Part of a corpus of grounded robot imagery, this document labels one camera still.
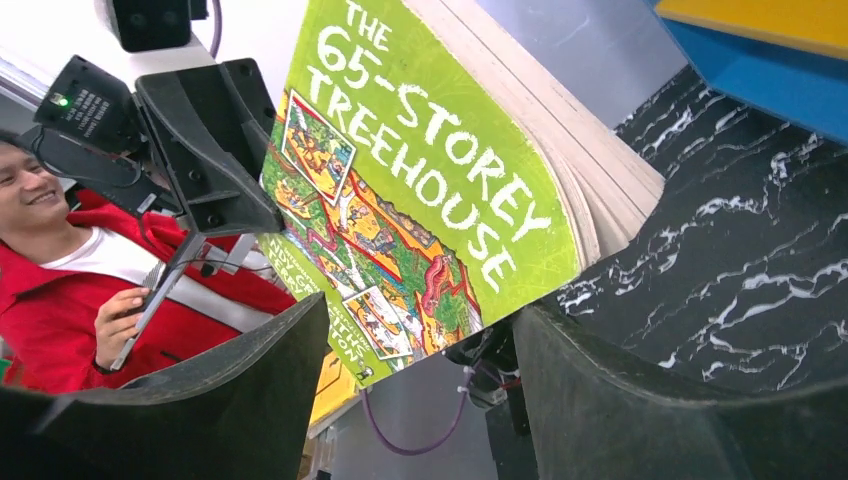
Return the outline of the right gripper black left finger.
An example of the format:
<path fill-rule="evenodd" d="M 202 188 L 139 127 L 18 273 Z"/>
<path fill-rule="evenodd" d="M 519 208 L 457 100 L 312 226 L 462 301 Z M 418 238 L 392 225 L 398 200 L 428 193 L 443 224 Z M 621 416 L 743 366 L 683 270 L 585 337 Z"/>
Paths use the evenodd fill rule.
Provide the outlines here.
<path fill-rule="evenodd" d="M 325 355 L 326 299 L 119 390 L 1 392 L 5 479 L 294 479 Z"/>

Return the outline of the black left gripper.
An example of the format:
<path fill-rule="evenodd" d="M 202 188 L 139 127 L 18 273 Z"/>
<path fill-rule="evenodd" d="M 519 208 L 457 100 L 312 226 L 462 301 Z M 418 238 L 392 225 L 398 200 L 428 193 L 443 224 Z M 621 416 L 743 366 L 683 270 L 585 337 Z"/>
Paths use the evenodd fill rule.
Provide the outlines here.
<path fill-rule="evenodd" d="M 254 59 L 147 74 L 135 87 L 154 161 L 172 192 L 151 177 L 128 86 L 78 55 L 47 89 L 20 141 L 50 173 L 133 217 L 182 213 L 206 237 L 284 231 L 280 208 L 259 182 L 275 111 Z"/>

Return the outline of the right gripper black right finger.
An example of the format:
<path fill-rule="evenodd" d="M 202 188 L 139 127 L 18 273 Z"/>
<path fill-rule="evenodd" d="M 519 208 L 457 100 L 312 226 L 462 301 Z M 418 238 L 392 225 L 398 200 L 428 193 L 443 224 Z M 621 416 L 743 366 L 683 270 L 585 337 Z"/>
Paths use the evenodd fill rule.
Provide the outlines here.
<path fill-rule="evenodd" d="M 748 394 L 647 362 L 551 311 L 513 338 L 543 479 L 843 479 L 847 383 Z"/>

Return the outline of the lime green treehouse book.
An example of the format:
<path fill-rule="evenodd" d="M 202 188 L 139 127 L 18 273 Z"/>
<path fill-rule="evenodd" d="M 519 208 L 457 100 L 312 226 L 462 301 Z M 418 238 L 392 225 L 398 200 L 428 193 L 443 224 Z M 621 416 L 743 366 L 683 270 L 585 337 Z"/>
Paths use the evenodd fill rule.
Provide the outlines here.
<path fill-rule="evenodd" d="M 663 177 L 473 1 L 309 1 L 261 245 L 362 387 L 623 248 Z"/>

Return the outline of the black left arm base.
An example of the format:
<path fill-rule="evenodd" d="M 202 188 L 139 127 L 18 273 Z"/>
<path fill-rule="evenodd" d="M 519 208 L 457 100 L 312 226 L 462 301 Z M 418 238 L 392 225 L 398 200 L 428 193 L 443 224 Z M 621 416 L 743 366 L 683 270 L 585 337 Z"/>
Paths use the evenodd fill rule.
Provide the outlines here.
<path fill-rule="evenodd" d="M 443 355 L 473 370 L 468 399 L 485 415 L 500 479 L 537 479 L 537 460 L 519 371 L 512 325 L 487 327 L 448 347 Z"/>

